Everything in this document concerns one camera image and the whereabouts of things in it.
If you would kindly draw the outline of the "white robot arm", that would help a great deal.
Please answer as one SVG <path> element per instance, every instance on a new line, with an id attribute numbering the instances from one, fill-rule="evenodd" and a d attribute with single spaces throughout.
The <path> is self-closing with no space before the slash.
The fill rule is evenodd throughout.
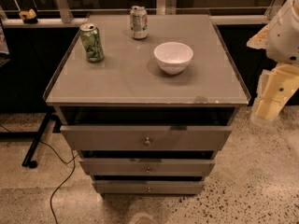
<path id="1" fill-rule="evenodd" d="M 287 0 L 247 46 L 264 49 L 277 63 L 262 71 L 251 113 L 253 121 L 272 121 L 299 90 L 299 0 Z"/>

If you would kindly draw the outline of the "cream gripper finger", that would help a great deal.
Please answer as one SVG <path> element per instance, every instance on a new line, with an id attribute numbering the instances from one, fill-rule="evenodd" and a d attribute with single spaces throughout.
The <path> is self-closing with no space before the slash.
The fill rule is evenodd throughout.
<path id="1" fill-rule="evenodd" d="M 247 46 L 252 49 L 266 49 L 266 38 L 269 25 L 265 25 L 256 35 L 251 37 Z"/>

